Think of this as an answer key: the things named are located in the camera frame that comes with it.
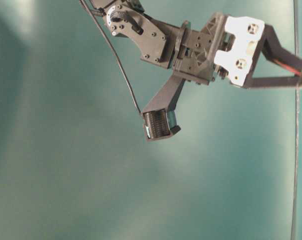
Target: black cable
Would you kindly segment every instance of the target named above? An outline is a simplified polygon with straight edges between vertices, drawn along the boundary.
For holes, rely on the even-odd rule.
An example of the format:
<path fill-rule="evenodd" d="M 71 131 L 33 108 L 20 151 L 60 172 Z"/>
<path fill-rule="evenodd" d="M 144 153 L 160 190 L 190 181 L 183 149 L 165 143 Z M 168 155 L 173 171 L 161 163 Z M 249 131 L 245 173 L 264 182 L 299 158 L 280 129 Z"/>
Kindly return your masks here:
<path fill-rule="evenodd" d="M 95 16 L 94 16 L 94 14 L 92 13 L 91 9 L 88 7 L 86 1 L 85 1 L 85 0 L 79 0 L 79 1 L 80 1 L 80 4 L 86 9 L 86 11 L 87 11 L 87 12 L 89 13 L 89 15 L 92 17 L 94 23 L 96 24 L 97 28 L 100 30 L 100 32 L 101 32 L 102 36 L 104 37 L 106 43 L 107 43 L 107 44 L 109 45 L 109 47 L 111 48 L 111 50 L 112 50 L 112 52 L 113 52 L 113 54 L 114 54 L 114 56 L 115 56 L 116 62 L 117 62 L 117 64 L 119 65 L 120 70 L 121 70 L 121 72 L 122 72 L 122 74 L 123 74 L 123 76 L 124 76 L 124 79 L 125 79 L 125 81 L 126 81 L 126 84 L 127 84 L 128 88 L 129 88 L 129 91 L 130 91 L 131 96 L 132 96 L 133 103 L 134 103 L 134 105 L 135 105 L 137 111 L 139 112 L 139 115 L 141 115 L 141 110 L 140 110 L 140 108 L 139 108 L 139 106 L 138 106 L 138 104 L 137 104 L 137 101 L 136 101 L 136 98 L 135 98 L 135 95 L 134 95 L 132 86 L 131 86 L 131 84 L 130 84 L 130 81 L 129 81 L 129 79 L 127 78 L 127 75 L 126 75 L 126 73 L 125 73 L 125 71 L 124 71 L 124 68 L 123 68 L 123 66 L 122 66 L 121 60 L 120 60 L 119 56 L 117 55 L 117 53 L 116 53 L 116 51 L 115 51 L 115 49 L 114 49 L 112 43 L 110 42 L 109 38 L 107 37 L 107 35 L 106 35 L 105 32 L 103 31 L 102 27 L 100 26 L 99 22 L 98 22 L 97 19 L 95 18 Z"/>

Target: robotic arm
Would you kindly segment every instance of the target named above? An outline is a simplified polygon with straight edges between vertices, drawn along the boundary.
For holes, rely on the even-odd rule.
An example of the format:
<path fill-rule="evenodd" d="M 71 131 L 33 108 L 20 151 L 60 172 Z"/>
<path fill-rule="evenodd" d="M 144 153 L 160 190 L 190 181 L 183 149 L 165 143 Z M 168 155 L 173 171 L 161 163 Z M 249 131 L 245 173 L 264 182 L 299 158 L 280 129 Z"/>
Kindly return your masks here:
<path fill-rule="evenodd" d="M 169 138 L 180 130 L 174 110 L 185 81 L 209 85 L 219 75 L 245 89 L 302 87 L 302 59 L 285 50 L 274 28 L 262 20 L 217 12 L 196 31 L 188 21 L 177 27 L 151 18 L 139 0 L 90 0 L 93 9 L 85 0 L 80 2 L 92 16 L 103 18 L 114 37 L 132 39 L 141 60 L 173 70 L 141 111 L 148 141 Z M 261 53 L 295 76 L 254 78 Z"/>

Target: vertical pole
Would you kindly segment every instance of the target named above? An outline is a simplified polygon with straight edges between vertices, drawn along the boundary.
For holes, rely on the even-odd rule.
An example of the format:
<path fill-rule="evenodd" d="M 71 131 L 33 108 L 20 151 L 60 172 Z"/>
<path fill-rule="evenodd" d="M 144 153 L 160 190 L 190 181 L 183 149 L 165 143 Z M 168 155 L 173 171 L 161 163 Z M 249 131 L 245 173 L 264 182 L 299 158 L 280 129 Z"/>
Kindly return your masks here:
<path fill-rule="evenodd" d="M 299 45 L 299 14 L 298 0 L 294 1 L 294 29 L 295 29 L 295 54 L 300 53 Z M 296 207 L 297 207 L 297 182 L 298 182 L 298 166 L 299 166 L 299 135 L 300 135 L 300 90 L 299 85 L 296 86 L 296 140 L 295 140 L 295 171 L 294 171 L 294 199 L 293 199 L 293 215 L 291 240 L 296 239 Z"/>

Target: screw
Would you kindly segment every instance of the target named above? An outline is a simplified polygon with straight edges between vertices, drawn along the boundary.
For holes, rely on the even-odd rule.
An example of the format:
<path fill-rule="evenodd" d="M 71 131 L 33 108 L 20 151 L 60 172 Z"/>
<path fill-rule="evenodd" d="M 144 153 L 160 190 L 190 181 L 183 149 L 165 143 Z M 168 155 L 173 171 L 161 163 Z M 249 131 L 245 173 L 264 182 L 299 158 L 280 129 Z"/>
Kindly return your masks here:
<path fill-rule="evenodd" d="M 238 59 L 236 62 L 236 66 L 238 69 L 243 69 L 246 67 L 246 60 L 245 59 Z"/>
<path fill-rule="evenodd" d="M 250 24 L 247 29 L 247 31 L 253 35 L 256 34 L 258 32 L 258 30 L 259 30 L 259 26 L 254 23 Z"/>

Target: white object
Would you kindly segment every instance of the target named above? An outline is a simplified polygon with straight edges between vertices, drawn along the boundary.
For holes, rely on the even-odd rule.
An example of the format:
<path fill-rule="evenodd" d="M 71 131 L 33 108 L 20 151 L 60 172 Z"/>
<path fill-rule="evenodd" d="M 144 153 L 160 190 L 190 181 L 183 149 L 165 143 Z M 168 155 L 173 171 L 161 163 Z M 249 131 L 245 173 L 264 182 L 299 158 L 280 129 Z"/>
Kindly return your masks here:
<path fill-rule="evenodd" d="M 242 87 L 250 72 L 253 56 L 265 28 L 265 23 L 252 17 L 229 16 L 225 32 L 233 34 L 235 41 L 230 51 L 218 50 L 214 63 L 225 68 L 228 78 L 234 85 Z"/>
<path fill-rule="evenodd" d="M 113 7 L 110 7 L 109 11 L 107 11 L 106 13 L 106 21 L 107 24 L 109 25 L 109 27 L 111 26 L 112 22 L 111 22 L 111 13 L 115 11 L 115 5 Z"/>

